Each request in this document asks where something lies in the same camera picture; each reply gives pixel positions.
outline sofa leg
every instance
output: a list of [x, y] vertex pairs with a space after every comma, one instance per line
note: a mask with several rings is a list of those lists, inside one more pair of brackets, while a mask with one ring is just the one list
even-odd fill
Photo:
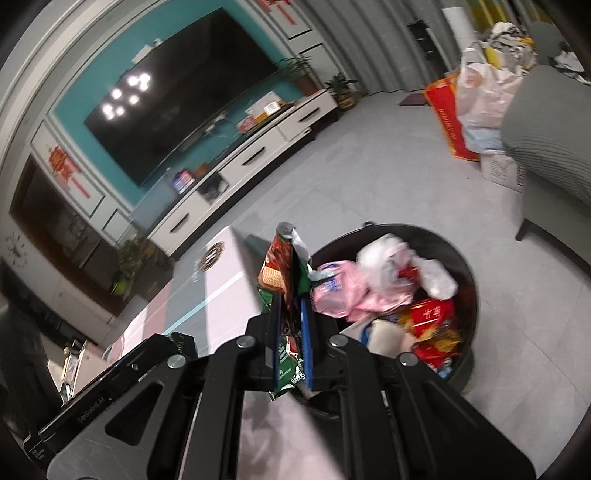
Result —
[[521, 222], [521, 226], [519, 227], [519, 231], [517, 232], [517, 235], [515, 236], [515, 240], [517, 240], [518, 242], [521, 242], [523, 240], [523, 237], [530, 230], [530, 227], [532, 225], [533, 224], [528, 219], [524, 218], [523, 222]]

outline red shopping bag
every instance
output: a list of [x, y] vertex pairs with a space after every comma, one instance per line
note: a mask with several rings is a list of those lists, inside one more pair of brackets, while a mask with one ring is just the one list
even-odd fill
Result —
[[425, 88], [424, 95], [439, 117], [452, 155], [464, 160], [478, 160], [478, 154], [468, 150], [464, 145], [462, 125], [456, 117], [456, 94], [453, 84], [456, 77], [457, 73], [432, 83]]

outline black trash can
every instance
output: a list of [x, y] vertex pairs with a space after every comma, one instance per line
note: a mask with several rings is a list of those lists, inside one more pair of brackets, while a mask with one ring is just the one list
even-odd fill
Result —
[[[462, 343], [459, 354], [453, 358], [452, 372], [446, 380], [461, 391], [472, 373], [473, 357], [470, 347], [476, 332], [479, 306], [474, 276], [464, 257], [452, 244], [436, 233], [418, 226], [396, 223], [376, 225], [367, 222], [360, 230], [347, 233], [318, 250], [312, 255], [312, 267], [317, 268], [339, 260], [355, 261], [359, 250], [387, 233], [407, 242], [420, 257], [439, 260], [457, 282], [454, 306], [457, 327], [462, 332]], [[344, 319], [340, 320], [343, 328], [348, 325]], [[293, 394], [316, 417], [336, 420], [340, 416], [340, 401], [336, 392], [322, 392], [310, 400], [306, 400], [298, 389], [294, 389]]]

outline black tv screen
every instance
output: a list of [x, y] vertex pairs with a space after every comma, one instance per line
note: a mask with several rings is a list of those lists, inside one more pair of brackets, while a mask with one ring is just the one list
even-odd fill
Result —
[[139, 186], [192, 133], [277, 68], [219, 9], [125, 72], [85, 124]]

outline white paper roll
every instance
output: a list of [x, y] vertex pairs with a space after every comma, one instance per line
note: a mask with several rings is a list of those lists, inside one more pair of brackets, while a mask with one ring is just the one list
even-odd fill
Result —
[[441, 11], [449, 23], [461, 51], [478, 41], [478, 34], [463, 7], [442, 8]]

